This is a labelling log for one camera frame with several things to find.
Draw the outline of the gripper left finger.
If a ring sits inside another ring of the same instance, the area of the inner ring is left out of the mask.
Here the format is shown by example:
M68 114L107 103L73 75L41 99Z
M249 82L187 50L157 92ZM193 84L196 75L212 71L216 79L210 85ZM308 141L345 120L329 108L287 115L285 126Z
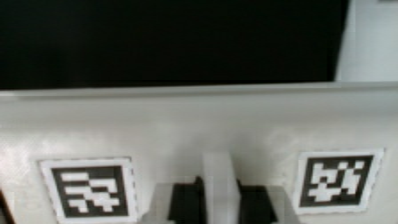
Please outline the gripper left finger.
M205 181L161 183L141 224L207 224Z

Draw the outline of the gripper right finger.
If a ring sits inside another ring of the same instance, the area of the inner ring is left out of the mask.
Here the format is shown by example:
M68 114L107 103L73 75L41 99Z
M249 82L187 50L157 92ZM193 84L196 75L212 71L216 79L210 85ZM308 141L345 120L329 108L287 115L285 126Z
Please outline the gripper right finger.
M297 214L281 186L244 185L239 182L239 224L297 224Z

